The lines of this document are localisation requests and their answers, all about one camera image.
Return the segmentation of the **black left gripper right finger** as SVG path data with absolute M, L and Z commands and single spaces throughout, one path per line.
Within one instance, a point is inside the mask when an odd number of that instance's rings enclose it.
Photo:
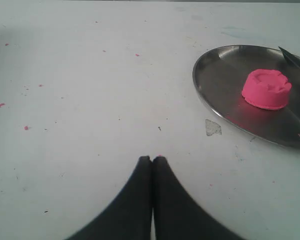
M 152 204 L 157 240 L 241 240 L 187 193 L 164 156 L 152 162 Z

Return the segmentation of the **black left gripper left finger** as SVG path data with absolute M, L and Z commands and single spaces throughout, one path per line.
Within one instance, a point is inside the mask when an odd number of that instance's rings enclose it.
M 149 240 L 152 225 L 152 161 L 141 156 L 124 187 L 70 240 Z

